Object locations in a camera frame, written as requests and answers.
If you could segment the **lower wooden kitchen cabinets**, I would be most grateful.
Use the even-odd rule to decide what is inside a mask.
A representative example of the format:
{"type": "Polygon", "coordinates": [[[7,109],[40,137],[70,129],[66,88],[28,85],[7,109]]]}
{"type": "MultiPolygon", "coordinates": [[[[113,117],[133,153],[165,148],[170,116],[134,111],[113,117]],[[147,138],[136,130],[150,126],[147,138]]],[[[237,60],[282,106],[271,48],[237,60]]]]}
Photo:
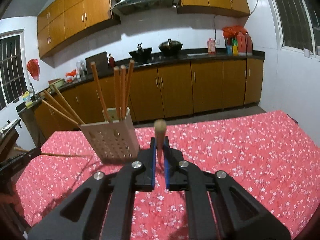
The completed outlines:
{"type": "MultiPolygon", "coordinates": [[[[259,103],[263,84],[264,59],[187,60],[179,64],[136,67],[131,77],[128,106],[133,122],[175,118],[197,113],[242,107],[259,103]]],[[[107,108],[115,106],[113,73],[100,79],[107,108]]],[[[92,77],[63,90],[70,106],[84,121],[104,121],[103,108],[92,77]]],[[[41,100],[19,111],[31,136],[55,131],[72,131],[77,127],[41,100]]]]}

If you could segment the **black wok with utensils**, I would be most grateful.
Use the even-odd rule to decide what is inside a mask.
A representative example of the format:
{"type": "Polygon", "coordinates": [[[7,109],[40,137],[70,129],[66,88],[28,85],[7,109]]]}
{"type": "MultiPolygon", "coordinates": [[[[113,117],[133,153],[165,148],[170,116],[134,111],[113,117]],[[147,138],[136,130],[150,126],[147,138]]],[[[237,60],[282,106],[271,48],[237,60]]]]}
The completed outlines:
{"type": "Polygon", "coordinates": [[[137,50],[129,52],[129,55],[139,63],[146,63],[151,59],[152,47],[142,48],[142,43],[137,44],[137,50]]]}

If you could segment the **yellow detergent bottle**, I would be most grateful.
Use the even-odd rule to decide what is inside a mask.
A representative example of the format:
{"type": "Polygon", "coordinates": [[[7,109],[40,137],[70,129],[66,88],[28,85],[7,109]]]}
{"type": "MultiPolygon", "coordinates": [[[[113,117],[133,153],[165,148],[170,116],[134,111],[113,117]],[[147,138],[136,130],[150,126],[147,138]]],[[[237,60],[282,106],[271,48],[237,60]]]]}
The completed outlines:
{"type": "Polygon", "coordinates": [[[29,91],[24,92],[22,94],[22,98],[23,98],[23,101],[24,101],[24,104],[25,104],[26,108],[29,108],[29,107],[32,106],[33,102],[32,102],[32,99],[31,99],[29,91]]]}

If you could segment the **red floral tablecloth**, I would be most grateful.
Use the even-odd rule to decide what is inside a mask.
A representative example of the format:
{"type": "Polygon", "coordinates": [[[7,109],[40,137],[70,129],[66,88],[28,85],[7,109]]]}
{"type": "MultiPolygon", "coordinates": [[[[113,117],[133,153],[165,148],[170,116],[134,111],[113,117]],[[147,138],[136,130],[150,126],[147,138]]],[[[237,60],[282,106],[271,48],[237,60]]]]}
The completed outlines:
{"type": "MultiPolygon", "coordinates": [[[[319,147],[284,112],[167,127],[170,146],[200,169],[226,171],[290,231],[306,227],[319,206],[319,147]]],[[[44,153],[89,157],[39,156],[16,183],[25,220],[34,225],[105,165],[81,132],[55,132],[44,153]]],[[[155,190],[135,197],[132,239],[187,239],[184,194],[165,188],[163,172],[155,190]]]]}

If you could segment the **barred window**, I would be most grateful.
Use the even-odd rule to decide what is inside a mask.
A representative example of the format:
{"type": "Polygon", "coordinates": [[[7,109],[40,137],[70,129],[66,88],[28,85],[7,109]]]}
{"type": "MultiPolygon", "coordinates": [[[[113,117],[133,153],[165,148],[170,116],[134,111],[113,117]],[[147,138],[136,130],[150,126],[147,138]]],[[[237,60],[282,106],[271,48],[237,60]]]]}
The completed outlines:
{"type": "Polygon", "coordinates": [[[281,46],[319,56],[319,0],[274,0],[281,46]]]}
{"type": "Polygon", "coordinates": [[[21,36],[1,38],[1,110],[26,92],[21,51],[21,36]]]}

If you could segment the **green basin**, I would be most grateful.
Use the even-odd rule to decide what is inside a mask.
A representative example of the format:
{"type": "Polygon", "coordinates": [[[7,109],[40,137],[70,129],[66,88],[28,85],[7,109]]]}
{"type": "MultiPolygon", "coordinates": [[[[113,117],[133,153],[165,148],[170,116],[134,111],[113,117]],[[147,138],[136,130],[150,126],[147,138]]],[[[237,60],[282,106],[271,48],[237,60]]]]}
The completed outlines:
{"type": "Polygon", "coordinates": [[[51,89],[53,89],[53,86],[55,86],[56,88],[59,88],[65,84],[65,80],[64,79],[54,79],[54,80],[48,81],[48,83],[49,83],[49,87],[51,89]]]}

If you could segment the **red sauce bottle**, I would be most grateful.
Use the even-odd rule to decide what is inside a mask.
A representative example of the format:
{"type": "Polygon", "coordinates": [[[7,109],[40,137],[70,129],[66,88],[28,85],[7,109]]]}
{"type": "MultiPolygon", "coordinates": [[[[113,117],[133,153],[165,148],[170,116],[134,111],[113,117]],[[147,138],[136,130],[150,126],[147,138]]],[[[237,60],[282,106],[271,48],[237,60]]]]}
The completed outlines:
{"type": "Polygon", "coordinates": [[[108,61],[109,61],[109,63],[108,63],[108,64],[109,64],[110,68],[114,68],[114,67],[116,66],[116,64],[115,64],[115,60],[114,60],[114,58],[113,58],[112,54],[109,54],[108,61]]]}

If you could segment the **black lidded wok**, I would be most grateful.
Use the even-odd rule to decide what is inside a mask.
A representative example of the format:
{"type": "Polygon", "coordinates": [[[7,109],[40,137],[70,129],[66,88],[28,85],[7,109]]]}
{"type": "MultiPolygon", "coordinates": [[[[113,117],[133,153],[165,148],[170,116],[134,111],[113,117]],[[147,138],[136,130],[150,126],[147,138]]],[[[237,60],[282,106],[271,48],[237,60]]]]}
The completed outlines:
{"type": "Polygon", "coordinates": [[[168,39],[161,43],[158,48],[164,57],[177,57],[182,49],[183,44],[179,41],[168,39]]]}

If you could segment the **yellow and blue boxes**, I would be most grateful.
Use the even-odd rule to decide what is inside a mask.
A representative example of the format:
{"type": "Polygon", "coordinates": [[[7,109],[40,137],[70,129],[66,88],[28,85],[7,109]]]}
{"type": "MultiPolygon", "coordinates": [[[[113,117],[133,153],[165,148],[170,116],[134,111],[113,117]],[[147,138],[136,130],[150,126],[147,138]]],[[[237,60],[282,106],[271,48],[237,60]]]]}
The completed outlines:
{"type": "Polygon", "coordinates": [[[228,55],[238,56],[238,43],[235,38],[225,38],[228,55]]]}

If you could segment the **dark red oil bottle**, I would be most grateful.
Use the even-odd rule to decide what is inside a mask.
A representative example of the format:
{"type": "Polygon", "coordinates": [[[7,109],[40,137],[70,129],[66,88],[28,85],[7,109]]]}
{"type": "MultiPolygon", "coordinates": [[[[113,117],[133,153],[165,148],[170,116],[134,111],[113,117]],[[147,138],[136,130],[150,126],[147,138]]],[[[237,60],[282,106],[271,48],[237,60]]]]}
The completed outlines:
{"type": "Polygon", "coordinates": [[[248,56],[252,56],[253,55],[253,43],[252,43],[252,39],[251,39],[251,37],[250,37],[250,35],[248,33],[246,33],[245,39],[246,39],[247,55],[248,56]]]}

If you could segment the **red plastic bag on counter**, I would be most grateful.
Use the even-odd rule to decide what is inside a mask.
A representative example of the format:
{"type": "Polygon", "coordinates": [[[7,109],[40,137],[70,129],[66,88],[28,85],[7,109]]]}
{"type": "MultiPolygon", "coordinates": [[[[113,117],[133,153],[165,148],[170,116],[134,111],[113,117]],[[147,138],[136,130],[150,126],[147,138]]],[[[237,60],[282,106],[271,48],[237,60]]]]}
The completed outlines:
{"type": "Polygon", "coordinates": [[[245,35],[247,33],[247,30],[239,25],[233,25],[230,27],[224,27],[222,29],[223,31],[223,37],[224,38],[233,38],[238,35],[238,33],[242,33],[245,35]]]}

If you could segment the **white cup on windowsill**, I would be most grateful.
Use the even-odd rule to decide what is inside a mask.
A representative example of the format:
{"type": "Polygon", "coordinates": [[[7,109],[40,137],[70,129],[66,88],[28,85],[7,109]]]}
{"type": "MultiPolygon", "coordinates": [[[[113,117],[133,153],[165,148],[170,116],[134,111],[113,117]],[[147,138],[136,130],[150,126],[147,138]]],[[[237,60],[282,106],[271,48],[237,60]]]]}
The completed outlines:
{"type": "Polygon", "coordinates": [[[310,50],[304,48],[304,49],[303,49],[303,52],[304,52],[304,56],[305,56],[305,57],[310,58],[310,56],[311,56],[310,50]]]}

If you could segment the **right barred window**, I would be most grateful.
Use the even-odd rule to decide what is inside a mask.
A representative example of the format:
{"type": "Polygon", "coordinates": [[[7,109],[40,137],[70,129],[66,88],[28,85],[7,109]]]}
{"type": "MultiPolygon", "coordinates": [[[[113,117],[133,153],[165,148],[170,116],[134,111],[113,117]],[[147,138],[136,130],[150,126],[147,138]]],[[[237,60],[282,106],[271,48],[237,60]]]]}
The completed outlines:
{"type": "Polygon", "coordinates": [[[274,0],[281,46],[319,56],[319,0],[274,0]]]}

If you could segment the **red plastic bag on wall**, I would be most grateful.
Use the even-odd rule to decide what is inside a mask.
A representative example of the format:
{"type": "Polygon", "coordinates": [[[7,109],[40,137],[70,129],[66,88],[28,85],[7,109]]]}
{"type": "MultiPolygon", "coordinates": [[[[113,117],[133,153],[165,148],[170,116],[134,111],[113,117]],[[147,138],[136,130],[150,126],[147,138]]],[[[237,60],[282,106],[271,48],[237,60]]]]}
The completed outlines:
{"type": "Polygon", "coordinates": [[[40,66],[38,59],[30,59],[27,63],[27,70],[34,80],[40,80],[40,66]]]}

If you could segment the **upper wooden wall cabinets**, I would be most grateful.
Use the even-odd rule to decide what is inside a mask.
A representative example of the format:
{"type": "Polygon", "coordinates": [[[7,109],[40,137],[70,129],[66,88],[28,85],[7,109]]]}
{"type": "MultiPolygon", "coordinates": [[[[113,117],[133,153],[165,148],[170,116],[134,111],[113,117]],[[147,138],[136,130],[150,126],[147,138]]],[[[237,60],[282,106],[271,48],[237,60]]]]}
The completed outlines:
{"type": "Polygon", "coordinates": [[[247,0],[54,0],[37,17],[37,41],[41,58],[96,31],[119,24],[121,16],[176,7],[177,12],[250,15],[247,0]]]}

